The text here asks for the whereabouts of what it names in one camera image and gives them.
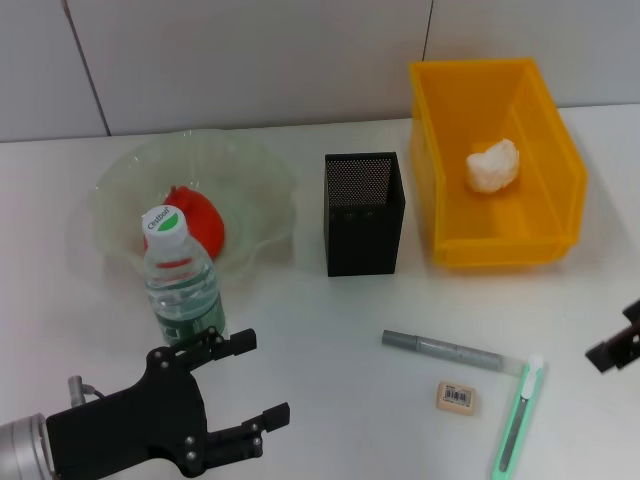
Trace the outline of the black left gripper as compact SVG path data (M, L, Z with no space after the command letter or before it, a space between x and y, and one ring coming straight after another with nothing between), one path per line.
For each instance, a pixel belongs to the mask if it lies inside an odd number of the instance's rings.
M105 478L163 459L194 478L206 469L261 457L262 433L290 423L289 404L207 434L204 402L191 374L209 362L256 348L253 329L225 338L209 327L149 353L135 385L47 418L55 473L60 478Z

